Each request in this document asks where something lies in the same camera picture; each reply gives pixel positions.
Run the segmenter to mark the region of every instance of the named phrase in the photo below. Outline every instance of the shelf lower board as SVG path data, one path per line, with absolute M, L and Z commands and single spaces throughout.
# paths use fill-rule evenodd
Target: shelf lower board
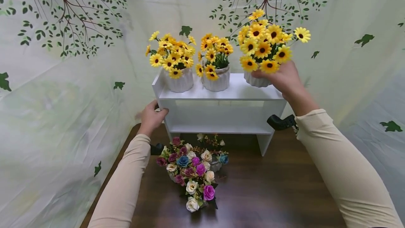
M 172 133 L 269 135 L 274 129 L 266 120 L 272 114 L 262 107 L 178 106 L 175 114 L 166 116 L 166 123 Z

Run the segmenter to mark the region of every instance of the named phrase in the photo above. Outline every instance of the artificial rose bouquet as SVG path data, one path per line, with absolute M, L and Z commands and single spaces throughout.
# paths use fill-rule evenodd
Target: artificial rose bouquet
M 195 212 L 200 207 L 215 202 L 215 174 L 210 170 L 213 157 L 222 164 L 228 163 L 227 152 L 222 151 L 225 145 L 223 140 L 214 135 L 213 138 L 198 135 L 201 146 L 192 146 L 173 138 L 170 146 L 163 148 L 162 154 L 157 159 L 160 166 L 165 166 L 172 180 L 186 188 L 188 201 L 186 208 Z

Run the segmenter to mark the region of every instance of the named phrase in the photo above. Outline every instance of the flower pot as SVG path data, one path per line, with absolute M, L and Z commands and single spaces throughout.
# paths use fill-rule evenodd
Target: flower pot
M 253 87 L 268 87 L 271 82 L 266 78 L 254 78 L 250 72 L 245 71 L 243 76 L 248 84 Z
M 191 68 L 185 68 L 181 71 L 183 72 L 183 75 L 178 79 L 171 78 L 169 76 L 169 71 L 165 71 L 164 73 L 165 82 L 172 92 L 182 93 L 190 90 L 194 85 Z
M 213 92 L 220 92 L 225 90 L 229 87 L 229 79 L 230 79 L 230 70 L 229 65 L 223 69 L 215 70 L 216 74 L 218 75 L 218 79 L 216 81 L 211 81 L 207 79 L 205 74 L 202 76 L 202 85 L 210 91 Z

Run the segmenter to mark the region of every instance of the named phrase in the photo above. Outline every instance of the flower bouquet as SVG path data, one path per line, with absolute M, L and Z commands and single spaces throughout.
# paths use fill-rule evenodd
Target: flower bouquet
M 283 32 L 280 26 L 266 19 L 259 20 L 263 15 L 262 9 L 254 11 L 249 16 L 251 22 L 243 26 L 238 35 L 240 50 L 245 54 L 240 58 L 240 64 L 245 70 L 246 82 L 255 87 L 266 87 L 271 82 L 265 78 L 252 77 L 252 71 L 260 69 L 265 73 L 275 73 L 280 64 L 291 60 L 291 50 L 287 43 L 292 41 L 293 34 Z M 299 27 L 295 30 L 294 39 L 306 43 L 311 39 L 311 34 L 306 28 Z
M 201 137 L 201 146 L 194 147 L 179 137 L 173 138 L 170 146 L 165 146 L 156 160 L 160 166 L 166 167 L 171 180 L 185 187 L 186 208 L 190 212 L 195 212 L 209 203 L 217 208 L 215 201 L 217 183 L 210 163 L 213 157 L 221 164 L 228 162 L 227 152 L 221 150 L 225 145 L 223 140 L 219 140 L 217 135 L 213 138 L 201 135 L 198 137 Z M 203 148 L 206 144 L 210 150 Z
M 201 50 L 205 55 L 198 52 L 198 62 L 202 61 L 202 64 L 198 63 L 195 71 L 202 77 L 203 86 L 214 92 L 227 89 L 230 79 L 228 56 L 233 53 L 229 40 L 208 33 L 201 39 Z
M 182 93 L 193 87 L 192 66 L 195 48 L 190 44 L 196 44 L 192 36 L 188 36 L 189 42 L 176 41 L 170 33 L 161 39 L 157 36 L 159 31 L 152 34 L 149 41 L 156 40 L 159 43 L 157 50 L 151 50 L 147 46 L 145 56 L 151 54 L 149 61 L 153 67 L 162 66 L 165 69 L 165 81 L 172 92 Z

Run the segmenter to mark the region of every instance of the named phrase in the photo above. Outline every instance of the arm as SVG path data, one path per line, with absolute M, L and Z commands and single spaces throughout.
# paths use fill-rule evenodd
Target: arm
M 142 111 L 141 127 L 125 154 L 93 212 L 88 228 L 128 228 L 138 199 L 141 178 L 150 157 L 150 136 L 168 113 L 155 111 L 157 101 Z

